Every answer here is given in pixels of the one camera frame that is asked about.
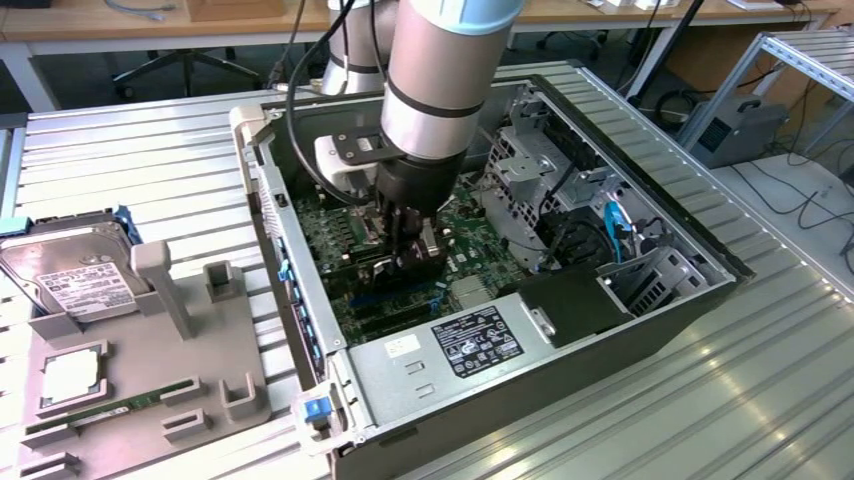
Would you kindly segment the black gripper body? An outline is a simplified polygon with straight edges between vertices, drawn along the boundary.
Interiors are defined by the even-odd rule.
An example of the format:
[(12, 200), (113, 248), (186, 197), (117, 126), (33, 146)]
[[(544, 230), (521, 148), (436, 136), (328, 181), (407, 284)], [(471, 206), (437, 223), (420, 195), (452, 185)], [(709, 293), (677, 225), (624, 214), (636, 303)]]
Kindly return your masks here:
[(375, 186), (383, 207), (432, 216), (449, 198), (464, 153), (436, 161), (405, 156), (377, 164)]

